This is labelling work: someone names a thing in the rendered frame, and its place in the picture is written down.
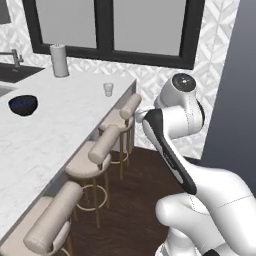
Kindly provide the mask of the dark grey wall cupboard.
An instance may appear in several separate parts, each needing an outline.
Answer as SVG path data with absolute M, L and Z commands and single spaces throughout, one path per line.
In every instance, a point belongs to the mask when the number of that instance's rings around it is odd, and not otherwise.
M 11 22 L 6 0 L 0 0 L 0 25 Z

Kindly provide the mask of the black framed window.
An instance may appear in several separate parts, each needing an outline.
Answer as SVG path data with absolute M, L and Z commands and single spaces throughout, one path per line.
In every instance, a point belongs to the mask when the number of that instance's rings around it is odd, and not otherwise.
M 205 0 L 22 0 L 32 49 L 69 57 L 194 68 Z

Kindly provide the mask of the dark kitchen sink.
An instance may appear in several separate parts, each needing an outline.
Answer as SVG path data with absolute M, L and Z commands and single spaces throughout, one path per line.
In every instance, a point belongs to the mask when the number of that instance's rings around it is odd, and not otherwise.
M 0 98 L 14 90 L 14 84 L 22 81 L 38 72 L 40 67 L 20 66 L 0 63 Z

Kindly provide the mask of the grey metal tap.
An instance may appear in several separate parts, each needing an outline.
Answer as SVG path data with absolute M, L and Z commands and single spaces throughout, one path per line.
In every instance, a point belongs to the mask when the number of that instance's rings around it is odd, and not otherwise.
M 22 56 L 18 54 L 16 49 L 12 49 L 10 52 L 0 52 L 0 55 L 11 55 L 13 57 L 15 67 L 19 67 L 20 64 L 23 62 Z

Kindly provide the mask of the beige bar stool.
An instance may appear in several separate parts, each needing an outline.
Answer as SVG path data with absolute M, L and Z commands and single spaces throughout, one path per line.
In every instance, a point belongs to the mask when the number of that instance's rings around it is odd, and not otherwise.
M 117 162 L 112 161 L 112 164 L 120 166 L 120 179 L 123 179 L 124 166 L 129 166 L 131 134 L 135 124 L 134 115 L 141 100 L 139 94 L 133 94 L 121 109 L 113 109 L 98 128 L 99 134 L 102 134 L 109 125 L 117 125 L 120 130 L 119 160 Z
M 111 164 L 111 150 L 115 145 L 120 130 L 116 125 L 109 125 L 97 141 L 86 141 L 65 168 L 65 172 L 82 185 L 83 193 L 93 190 L 94 207 L 77 207 L 85 212 L 94 211 L 96 225 L 100 227 L 99 209 L 109 206 L 109 179 L 107 169 Z
M 74 256 L 71 214 L 82 187 L 67 181 L 55 197 L 43 196 L 0 246 L 0 256 Z

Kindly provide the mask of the white paper towel roll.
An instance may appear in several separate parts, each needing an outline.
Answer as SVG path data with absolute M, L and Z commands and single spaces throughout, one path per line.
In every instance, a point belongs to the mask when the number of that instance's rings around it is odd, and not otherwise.
M 53 44 L 50 46 L 51 61 L 54 76 L 57 78 L 67 77 L 69 75 L 66 48 L 61 44 Z

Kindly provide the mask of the dark blue bowl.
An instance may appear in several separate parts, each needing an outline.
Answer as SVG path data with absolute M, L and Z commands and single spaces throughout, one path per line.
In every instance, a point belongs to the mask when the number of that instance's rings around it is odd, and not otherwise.
M 38 99 L 33 95 L 20 95 L 8 102 L 10 110 L 20 116 L 29 116 L 38 107 Z

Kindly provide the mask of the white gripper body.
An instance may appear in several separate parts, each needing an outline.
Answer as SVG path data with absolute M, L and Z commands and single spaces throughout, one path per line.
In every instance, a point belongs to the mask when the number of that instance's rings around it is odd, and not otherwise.
M 145 107 L 145 108 L 139 108 L 135 112 L 135 119 L 137 123 L 141 123 L 145 115 L 150 111 L 153 110 L 153 107 Z

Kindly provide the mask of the small glass cup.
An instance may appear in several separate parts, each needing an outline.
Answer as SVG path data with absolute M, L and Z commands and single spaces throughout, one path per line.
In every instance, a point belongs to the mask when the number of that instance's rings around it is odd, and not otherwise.
M 105 95 L 107 97 L 111 97 L 113 94 L 114 84 L 113 83 L 104 83 L 103 88 L 104 88 Z

